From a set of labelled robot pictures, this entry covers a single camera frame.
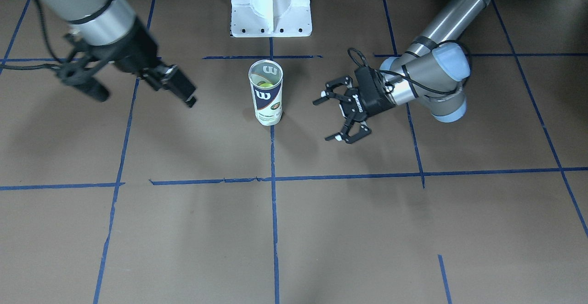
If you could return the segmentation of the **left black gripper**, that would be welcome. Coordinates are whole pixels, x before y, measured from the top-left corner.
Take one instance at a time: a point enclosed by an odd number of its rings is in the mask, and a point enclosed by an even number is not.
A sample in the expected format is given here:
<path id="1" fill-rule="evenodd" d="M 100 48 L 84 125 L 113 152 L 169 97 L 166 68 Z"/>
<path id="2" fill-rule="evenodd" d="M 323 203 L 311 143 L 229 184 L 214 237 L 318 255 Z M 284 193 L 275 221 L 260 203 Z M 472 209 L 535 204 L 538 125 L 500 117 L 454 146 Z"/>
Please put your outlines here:
<path id="1" fill-rule="evenodd" d="M 355 70 L 358 86 L 353 88 L 353 78 L 343 76 L 326 82 L 325 89 L 321 91 L 321 97 L 315 99 L 312 104 L 317 106 L 329 99 L 340 101 L 340 109 L 345 121 L 340 131 L 325 137 L 325 141 L 344 141 L 353 144 L 372 134 L 366 119 L 376 114 L 388 111 L 395 107 L 395 103 L 386 95 L 384 76 L 369 66 L 361 66 Z M 336 89 L 345 87 L 340 93 Z M 355 124 L 359 124 L 359 130 L 351 133 Z"/>

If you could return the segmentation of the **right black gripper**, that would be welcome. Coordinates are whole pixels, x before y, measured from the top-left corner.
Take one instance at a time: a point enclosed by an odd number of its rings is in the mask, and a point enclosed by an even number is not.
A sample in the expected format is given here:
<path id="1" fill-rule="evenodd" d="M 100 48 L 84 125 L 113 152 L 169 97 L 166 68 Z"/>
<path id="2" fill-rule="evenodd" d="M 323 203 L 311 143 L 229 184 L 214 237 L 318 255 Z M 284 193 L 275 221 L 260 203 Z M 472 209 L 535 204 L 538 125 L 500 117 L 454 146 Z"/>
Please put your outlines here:
<path id="1" fill-rule="evenodd" d="M 197 103 L 197 87 L 177 65 L 161 65 L 159 46 L 141 20 L 135 19 L 131 30 L 119 42 L 122 49 L 114 59 L 119 70 L 141 76 L 156 92 L 162 89 L 170 91 L 188 108 Z"/>

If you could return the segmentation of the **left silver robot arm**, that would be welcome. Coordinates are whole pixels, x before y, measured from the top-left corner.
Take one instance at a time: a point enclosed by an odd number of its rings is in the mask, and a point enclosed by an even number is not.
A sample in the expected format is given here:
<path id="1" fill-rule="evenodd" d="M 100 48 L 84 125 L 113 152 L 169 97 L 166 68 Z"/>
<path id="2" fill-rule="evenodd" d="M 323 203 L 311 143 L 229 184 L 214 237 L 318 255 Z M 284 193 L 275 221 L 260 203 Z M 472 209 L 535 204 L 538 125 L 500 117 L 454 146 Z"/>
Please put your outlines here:
<path id="1" fill-rule="evenodd" d="M 465 114 L 464 85 L 471 75 L 468 49 L 458 39 L 492 0 L 451 0 L 400 57 L 390 57 L 378 69 L 359 50 L 347 54 L 356 64 L 355 77 L 325 84 L 319 105 L 339 101 L 344 125 L 326 141 L 352 144 L 372 131 L 366 121 L 376 114 L 418 100 L 439 122 L 454 122 Z"/>

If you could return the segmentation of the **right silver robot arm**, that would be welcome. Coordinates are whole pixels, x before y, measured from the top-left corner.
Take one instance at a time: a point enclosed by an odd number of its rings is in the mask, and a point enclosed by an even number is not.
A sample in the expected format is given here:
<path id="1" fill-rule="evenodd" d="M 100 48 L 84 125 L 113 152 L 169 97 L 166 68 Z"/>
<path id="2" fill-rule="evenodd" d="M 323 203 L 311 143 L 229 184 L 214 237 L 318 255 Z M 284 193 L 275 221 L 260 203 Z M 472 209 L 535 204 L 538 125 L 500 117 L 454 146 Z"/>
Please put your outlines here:
<path id="1" fill-rule="evenodd" d="M 95 74 L 110 63 L 120 71 L 145 80 L 153 90 L 168 90 L 188 107 L 197 101 L 195 85 L 176 65 L 158 57 L 158 44 L 127 0 L 35 0 L 44 1 L 71 32 L 66 39 L 73 49 L 67 59 L 45 63 L 37 69 L 52 70 L 57 78 L 97 101 L 109 91 Z"/>

